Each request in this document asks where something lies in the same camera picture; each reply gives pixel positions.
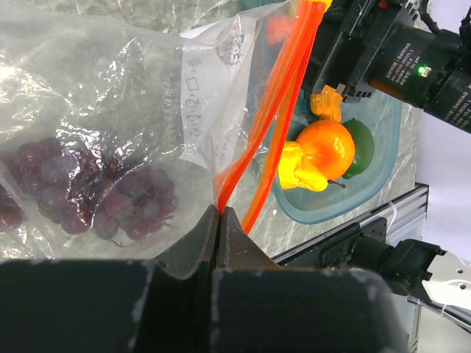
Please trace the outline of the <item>orange tangerine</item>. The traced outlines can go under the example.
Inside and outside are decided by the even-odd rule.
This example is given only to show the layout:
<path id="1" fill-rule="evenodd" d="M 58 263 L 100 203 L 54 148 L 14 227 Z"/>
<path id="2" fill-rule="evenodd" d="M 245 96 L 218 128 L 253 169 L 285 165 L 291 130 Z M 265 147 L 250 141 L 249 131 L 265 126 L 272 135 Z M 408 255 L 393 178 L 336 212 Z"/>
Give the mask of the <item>orange tangerine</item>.
<path id="1" fill-rule="evenodd" d="M 302 147 L 309 163 L 327 179 L 340 178 L 355 157 L 352 135 L 342 124 L 335 121 L 313 122 L 301 131 L 296 142 Z"/>

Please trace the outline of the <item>yellow lemon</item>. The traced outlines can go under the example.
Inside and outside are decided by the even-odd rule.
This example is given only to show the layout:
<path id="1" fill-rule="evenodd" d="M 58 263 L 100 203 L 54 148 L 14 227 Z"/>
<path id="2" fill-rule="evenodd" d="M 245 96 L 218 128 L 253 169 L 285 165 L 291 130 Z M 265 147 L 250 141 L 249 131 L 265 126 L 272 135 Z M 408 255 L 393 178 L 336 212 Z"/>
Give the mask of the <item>yellow lemon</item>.
<path id="1" fill-rule="evenodd" d="M 322 192 L 328 187 L 327 178 L 307 158 L 300 144 L 286 141 L 278 165 L 280 187 L 283 190 L 304 188 Z"/>

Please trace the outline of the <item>purple grape bunch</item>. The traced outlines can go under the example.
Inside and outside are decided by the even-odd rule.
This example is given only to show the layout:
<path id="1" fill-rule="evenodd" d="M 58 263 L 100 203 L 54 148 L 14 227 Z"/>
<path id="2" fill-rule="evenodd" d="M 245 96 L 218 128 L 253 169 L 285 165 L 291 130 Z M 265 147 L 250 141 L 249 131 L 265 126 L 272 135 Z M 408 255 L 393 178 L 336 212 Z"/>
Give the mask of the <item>purple grape bunch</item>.
<path id="1" fill-rule="evenodd" d="M 39 213 L 70 235 L 92 231 L 114 241 L 123 231 L 142 241 L 168 226 L 178 206 L 174 181 L 162 168 L 68 148 L 56 138 L 2 151 L 1 163 Z"/>

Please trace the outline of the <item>clear zip top bag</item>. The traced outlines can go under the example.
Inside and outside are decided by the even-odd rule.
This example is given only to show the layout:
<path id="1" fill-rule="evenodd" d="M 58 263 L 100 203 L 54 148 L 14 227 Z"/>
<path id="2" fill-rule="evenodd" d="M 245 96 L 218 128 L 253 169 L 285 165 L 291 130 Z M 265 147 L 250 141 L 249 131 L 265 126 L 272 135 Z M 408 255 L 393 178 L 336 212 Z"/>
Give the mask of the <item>clear zip top bag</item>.
<path id="1" fill-rule="evenodd" d="M 142 241 L 119 231 L 66 233 L 1 163 L 1 260 L 149 259 L 209 206 L 233 206 L 248 229 L 277 173 L 295 95 L 329 4 L 285 1 L 244 11 L 190 38 L 111 17 L 1 3 L 1 152 L 44 138 L 162 168 L 175 184 L 168 226 Z M 261 81 L 255 41 L 276 50 Z M 275 123 L 260 181 L 238 189 Z"/>

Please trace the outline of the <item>orange ginger root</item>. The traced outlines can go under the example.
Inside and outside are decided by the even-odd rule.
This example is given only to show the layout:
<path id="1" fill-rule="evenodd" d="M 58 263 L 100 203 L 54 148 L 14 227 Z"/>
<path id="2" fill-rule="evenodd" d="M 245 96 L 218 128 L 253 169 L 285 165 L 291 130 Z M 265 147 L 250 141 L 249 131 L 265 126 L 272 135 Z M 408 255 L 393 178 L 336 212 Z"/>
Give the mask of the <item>orange ginger root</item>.
<path id="1" fill-rule="evenodd" d="M 321 93 L 310 95 L 311 112 L 324 120 L 342 122 L 341 103 L 343 98 L 336 90 L 328 85 L 324 86 Z"/>

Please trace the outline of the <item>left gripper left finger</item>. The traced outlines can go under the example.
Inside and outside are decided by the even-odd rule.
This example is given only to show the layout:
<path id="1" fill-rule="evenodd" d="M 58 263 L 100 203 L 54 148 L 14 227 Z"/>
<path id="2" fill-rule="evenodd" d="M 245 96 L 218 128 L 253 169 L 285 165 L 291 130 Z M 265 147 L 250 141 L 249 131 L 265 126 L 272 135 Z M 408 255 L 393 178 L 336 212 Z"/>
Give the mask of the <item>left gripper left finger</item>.
<path id="1" fill-rule="evenodd" d="M 219 212 L 151 260 L 1 265 L 3 352 L 195 352 L 208 322 Z"/>

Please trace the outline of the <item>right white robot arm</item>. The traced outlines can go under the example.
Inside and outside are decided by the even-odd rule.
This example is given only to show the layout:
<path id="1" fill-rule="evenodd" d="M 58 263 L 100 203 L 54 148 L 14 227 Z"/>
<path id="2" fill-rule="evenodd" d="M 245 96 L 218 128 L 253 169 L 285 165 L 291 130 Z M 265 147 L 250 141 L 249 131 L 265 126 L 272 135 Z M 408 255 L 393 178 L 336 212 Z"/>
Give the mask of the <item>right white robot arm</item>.
<path id="1" fill-rule="evenodd" d="M 381 91 L 469 132 L 469 16 L 455 33 L 436 25 L 426 1 L 335 1 L 320 32 L 304 89 L 328 85 L 347 103 Z M 319 266 L 375 272 L 410 302 L 470 308 L 470 264 L 439 246 L 411 239 L 390 246 L 354 229 L 314 249 Z"/>

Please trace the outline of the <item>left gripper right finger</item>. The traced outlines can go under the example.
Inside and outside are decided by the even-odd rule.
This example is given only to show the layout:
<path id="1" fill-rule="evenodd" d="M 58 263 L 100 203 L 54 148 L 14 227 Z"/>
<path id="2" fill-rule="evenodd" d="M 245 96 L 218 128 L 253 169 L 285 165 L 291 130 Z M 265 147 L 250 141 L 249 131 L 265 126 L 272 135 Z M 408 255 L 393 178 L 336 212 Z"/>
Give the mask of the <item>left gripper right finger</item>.
<path id="1" fill-rule="evenodd" d="M 221 215 L 219 240 L 213 352 L 408 351 L 392 292 L 377 274 L 278 266 L 231 208 Z"/>

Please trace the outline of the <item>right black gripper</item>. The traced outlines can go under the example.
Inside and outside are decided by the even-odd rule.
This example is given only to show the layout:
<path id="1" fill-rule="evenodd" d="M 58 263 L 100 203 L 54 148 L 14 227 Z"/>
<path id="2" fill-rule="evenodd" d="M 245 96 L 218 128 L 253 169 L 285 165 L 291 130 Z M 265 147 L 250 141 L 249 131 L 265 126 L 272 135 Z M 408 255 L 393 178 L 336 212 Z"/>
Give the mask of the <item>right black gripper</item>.
<path id="1" fill-rule="evenodd" d="M 302 89 L 345 103 L 376 90 L 470 131 L 470 16 L 440 29 L 426 1 L 333 1 L 317 30 Z"/>

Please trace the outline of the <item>green lime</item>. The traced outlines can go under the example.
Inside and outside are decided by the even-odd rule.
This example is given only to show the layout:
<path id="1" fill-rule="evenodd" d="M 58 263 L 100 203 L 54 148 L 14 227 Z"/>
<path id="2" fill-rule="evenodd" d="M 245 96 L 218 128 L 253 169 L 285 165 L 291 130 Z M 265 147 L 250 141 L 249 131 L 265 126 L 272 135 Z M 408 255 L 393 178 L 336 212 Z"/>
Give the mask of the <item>green lime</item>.
<path id="1" fill-rule="evenodd" d="M 370 166 L 375 155 L 375 141 L 370 129 L 361 121 L 352 118 L 343 123 L 350 133 L 355 144 L 355 156 L 347 171 L 342 175 L 343 179 L 352 179 Z"/>

